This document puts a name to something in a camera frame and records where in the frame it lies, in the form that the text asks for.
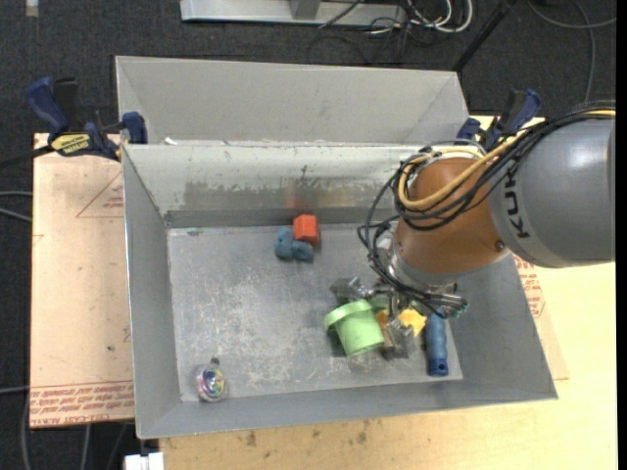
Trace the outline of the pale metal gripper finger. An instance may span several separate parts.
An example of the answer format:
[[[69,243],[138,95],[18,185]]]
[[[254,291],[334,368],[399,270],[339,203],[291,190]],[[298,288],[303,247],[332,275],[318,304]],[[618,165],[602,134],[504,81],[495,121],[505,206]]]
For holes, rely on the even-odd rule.
[[[368,288],[358,276],[335,280],[330,286],[330,292],[338,303],[351,303],[368,297]]]
[[[386,360],[409,358],[419,348],[418,336],[412,325],[389,321],[384,331],[383,357]]]

